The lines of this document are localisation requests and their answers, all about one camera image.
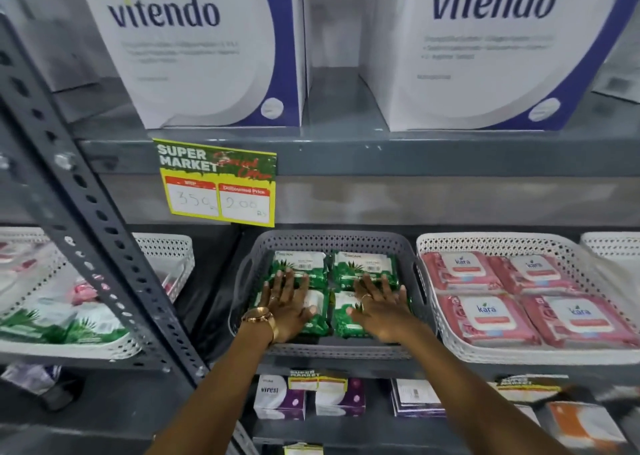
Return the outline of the person's left hand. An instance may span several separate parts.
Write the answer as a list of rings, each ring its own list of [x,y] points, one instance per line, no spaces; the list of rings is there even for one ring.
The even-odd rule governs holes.
[[[299,287],[295,289],[294,297],[290,303],[282,302],[282,287],[284,284],[282,271],[276,273],[273,283],[265,281],[262,292],[269,292],[269,310],[274,314],[278,326],[278,336],[274,344],[284,343],[297,336],[306,322],[300,322],[299,314],[303,308],[305,295],[308,290],[309,278],[304,275],[299,281]]]

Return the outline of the person's right hand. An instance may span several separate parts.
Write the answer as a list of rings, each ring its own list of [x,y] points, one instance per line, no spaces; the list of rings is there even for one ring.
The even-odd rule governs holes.
[[[402,344],[420,321],[407,311],[407,289],[401,285],[394,290],[394,304],[388,303],[368,274],[354,282],[355,296],[364,305],[365,319],[352,319],[364,330],[385,344]]]

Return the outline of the green wet wipes packet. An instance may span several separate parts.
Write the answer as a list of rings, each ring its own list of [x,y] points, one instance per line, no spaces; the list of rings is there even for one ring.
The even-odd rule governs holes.
[[[328,264],[326,253],[321,251],[289,251],[277,250],[274,252],[269,267],[268,279],[273,283],[276,273],[291,269],[294,273],[295,285],[305,274],[309,278],[309,288],[322,290],[328,286]]]
[[[335,306],[333,309],[332,320],[333,329],[338,337],[373,337],[367,333],[361,325],[355,323],[347,314],[348,307],[359,304],[360,302],[356,298],[355,292],[340,292],[335,295]]]
[[[330,293],[328,290],[308,289],[303,307],[317,307],[317,314],[310,322],[304,325],[297,335],[312,337],[325,337],[328,335],[330,330],[327,319],[329,305]],[[251,309],[257,307],[257,297],[255,297],[251,306]]]
[[[341,290],[354,290],[354,282],[365,274],[371,281],[381,285],[381,278],[387,277],[392,290],[399,286],[396,257],[394,255],[333,251],[331,259],[332,280]]]

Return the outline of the person's left forearm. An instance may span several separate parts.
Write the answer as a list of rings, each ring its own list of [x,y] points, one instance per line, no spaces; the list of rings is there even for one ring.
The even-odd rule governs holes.
[[[227,352],[145,455],[224,455],[260,359],[283,332],[273,319],[244,322]]]

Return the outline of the person's right forearm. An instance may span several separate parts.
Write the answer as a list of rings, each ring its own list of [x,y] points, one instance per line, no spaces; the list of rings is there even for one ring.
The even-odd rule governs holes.
[[[448,421],[473,455],[572,455],[446,349],[426,325],[408,319],[392,331],[394,341],[424,370]]]

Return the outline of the pink wet wipes packet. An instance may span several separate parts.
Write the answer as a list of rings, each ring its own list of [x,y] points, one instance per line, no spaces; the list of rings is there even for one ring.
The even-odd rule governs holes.
[[[448,327],[471,346],[539,347],[543,343],[528,315],[509,295],[439,295],[437,301]]]
[[[420,257],[437,294],[506,292],[488,257],[479,251],[428,252]]]
[[[599,297],[524,295],[519,303],[548,346],[558,349],[640,348],[640,335]]]
[[[548,255],[488,257],[494,273],[511,295],[575,295],[581,289]]]

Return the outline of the grey perforated plastic basket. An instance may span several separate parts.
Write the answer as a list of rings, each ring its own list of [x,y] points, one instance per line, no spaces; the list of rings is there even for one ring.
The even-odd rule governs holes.
[[[349,230],[269,230],[257,235],[242,257],[234,282],[228,329],[235,336],[250,299],[260,290],[277,250],[332,253],[374,253],[396,258],[401,283],[406,285],[413,314],[433,327],[433,312],[418,281],[418,259],[407,238],[398,233]],[[399,361],[409,354],[401,347],[371,338],[344,339],[335,335],[279,344],[269,355],[305,360]]]

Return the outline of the small yellow price label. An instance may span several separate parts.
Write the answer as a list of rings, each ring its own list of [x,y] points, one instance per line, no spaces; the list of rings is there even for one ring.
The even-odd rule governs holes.
[[[570,384],[568,375],[525,374],[496,377],[489,385],[512,403],[532,404],[552,398]]]
[[[287,377],[290,390],[346,392],[348,374],[328,369],[291,369]]]

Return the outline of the white and purple box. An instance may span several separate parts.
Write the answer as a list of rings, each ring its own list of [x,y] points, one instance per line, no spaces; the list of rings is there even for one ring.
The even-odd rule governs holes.
[[[360,378],[320,380],[314,405],[316,416],[320,417],[363,416],[366,412],[364,382]]]
[[[260,420],[304,420],[307,391],[289,388],[288,378],[260,375],[253,409]]]

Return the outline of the white box with barcode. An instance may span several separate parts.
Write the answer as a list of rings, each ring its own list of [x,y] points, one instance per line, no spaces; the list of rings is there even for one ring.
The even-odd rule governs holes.
[[[445,418],[445,409],[431,384],[423,379],[391,379],[396,418]]]

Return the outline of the grey metal shelf board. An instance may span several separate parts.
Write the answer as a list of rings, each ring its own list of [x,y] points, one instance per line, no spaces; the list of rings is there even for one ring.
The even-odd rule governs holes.
[[[74,137],[101,174],[152,174],[153,138],[274,152],[280,176],[640,177],[640,118],[575,124],[557,133],[390,133],[356,125],[148,132],[85,124]]]

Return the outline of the green leaf print wipes packet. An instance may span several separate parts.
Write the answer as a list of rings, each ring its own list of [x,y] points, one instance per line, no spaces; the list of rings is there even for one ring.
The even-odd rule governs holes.
[[[48,345],[100,345],[128,333],[100,302],[72,305],[53,297],[29,297],[0,316],[0,339]]]

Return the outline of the white and orange box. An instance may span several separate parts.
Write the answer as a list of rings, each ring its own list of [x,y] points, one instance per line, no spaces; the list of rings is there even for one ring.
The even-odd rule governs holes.
[[[618,455],[627,438],[608,411],[600,405],[556,401],[540,411],[540,421],[565,447],[592,455]]]

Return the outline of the large white and blue box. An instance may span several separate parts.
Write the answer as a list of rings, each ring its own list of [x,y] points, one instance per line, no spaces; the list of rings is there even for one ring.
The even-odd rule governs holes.
[[[300,126],[308,0],[86,0],[145,129]]]
[[[391,132],[559,130],[638,0],[365,0],[359,73]]]

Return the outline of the grey perforated metal shelf post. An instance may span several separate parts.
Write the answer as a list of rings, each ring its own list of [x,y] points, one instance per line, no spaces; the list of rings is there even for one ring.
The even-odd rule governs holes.
[[[14,200],[131,333],[142,362],[196,387],[206,364],[2,11],[0,172]]]

